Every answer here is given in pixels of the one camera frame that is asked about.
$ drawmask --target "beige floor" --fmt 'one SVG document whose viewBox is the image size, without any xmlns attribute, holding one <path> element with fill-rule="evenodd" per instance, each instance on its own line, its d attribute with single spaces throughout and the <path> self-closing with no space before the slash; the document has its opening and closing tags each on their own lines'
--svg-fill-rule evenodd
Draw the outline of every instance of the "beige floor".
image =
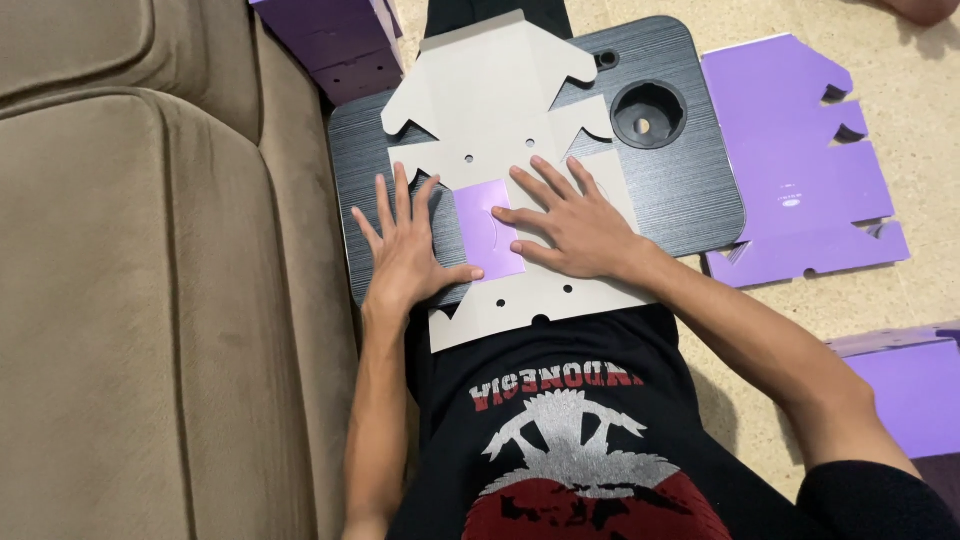
<svg viewBox="0 0 960 540">
<path fill-rule="evenodd" d="M 409 67 L 427 0 L 396 0 Z M 913 258 L 749 294 L 821 338 L 960 318 L 960 13 L 922 30 L 856 0 L 566 0 L 575 36 L 643 17 L 683 21 L 702 53 L 790 32 L 853 74 Z M 699 266 L 697 258 L 687 258 Z M 707 430 L 793 499 L 804 469 L 776 407 L 686 328 Z"/>
</svg>

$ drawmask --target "flattened purple box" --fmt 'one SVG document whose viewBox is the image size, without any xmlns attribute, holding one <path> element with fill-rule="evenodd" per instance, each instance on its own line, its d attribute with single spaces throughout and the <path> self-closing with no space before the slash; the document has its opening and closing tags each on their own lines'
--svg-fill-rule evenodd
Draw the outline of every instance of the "flattened purple box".
<svg viewBox="0 0 960 540">
<path fill-rule="evenodd" d="M 467 262 L 484 270 L 481 282 L 526 272 L 523 257 L 510 251 L 516 229 L 493 217 L 493 207 L 510 208 L 507 185 L 494 180 L 453 191 Z"/>
</svg>

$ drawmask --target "brushed texture surface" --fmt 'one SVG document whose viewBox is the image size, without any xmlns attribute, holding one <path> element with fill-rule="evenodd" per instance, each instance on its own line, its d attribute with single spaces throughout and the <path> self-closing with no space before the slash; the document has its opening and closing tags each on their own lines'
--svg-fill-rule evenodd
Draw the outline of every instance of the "brushed texture surface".
<svg viewBox="0 0 960 540">
<path fill-rule="evenodd" d="M 620 156 L 640 231 L 674 257 L 702 253 L 735 242 L 746 216 L 737 190 L 720 126 L 707 91 L 693 39 L 685 25 L 656 16 L 616 28 L 575 37 L 570 41 L 588 52 L 613 49 L 619 65 L 602 71 L 588 86 L 564 85 L 553 109 L 602 94 L 609 107 L 624 86 L 653 79 L 673 85 L 684 96 L 687 120 L 673 143 L 657 150 L 638 150 L 618 139 Z M 413 125 L 400 136 L 383 132 L 380 111 L 392 91 L 348 103 L 329 123 L 353 299 L 360 305 L 372 277 L 372 257 L 366 240 L 350 215 L 359 207 L 379 230 L 373 178 L 385 173 L 392 185 L 387 148 L 434 140 Z M 578 157 L 610 149 L 609 142 L 581 132 L 569 155 Z M 422 182 L 418 178 L 414 189 Z M 431 196 L 434 250 L 444 266 L 467 261 L 449 190 L 437 186 Z M 450 306 L 466 294 L 468 285 L 443 291 L 430 306 Z"/>
</svg>

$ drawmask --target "black cup holder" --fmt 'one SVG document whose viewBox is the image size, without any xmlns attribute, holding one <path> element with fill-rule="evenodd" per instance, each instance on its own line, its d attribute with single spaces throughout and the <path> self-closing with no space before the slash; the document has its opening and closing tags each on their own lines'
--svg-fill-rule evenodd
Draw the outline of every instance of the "black cup holder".
<svg viewBox="0 0 960 540">
<path fill-rule="evenodd" d="M 684 131 L 686 100 L 668 83 L 639 81 L 616 94 L 610 120 L 624 144 L 643 150 L 662 148 Z"/>
</svg>

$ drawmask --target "stack of purple cardboard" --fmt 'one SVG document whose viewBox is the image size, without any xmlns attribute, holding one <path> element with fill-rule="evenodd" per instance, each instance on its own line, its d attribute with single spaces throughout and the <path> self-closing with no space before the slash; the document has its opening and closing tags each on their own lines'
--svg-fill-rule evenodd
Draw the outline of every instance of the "stack of purple cardboard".
<svg viewBox="0 0 960 540">
<path fill-rule="evenodd" d="M 960 321 L 828 341 L 876 395 L 883 425 L 911 459 L 960 453 Z"/>
<path fill-rule="evenodd" d="M 403 77 L 393 0 L 250 0 L 334 105 Z"/>
<path fill-rule="evenodd" d="M 728 255 L 707 254 L 731 286 L 910 257 L 850 72 L 787 34 L 706 53 L 704 75 L 747 225 Z"/>
</svg>

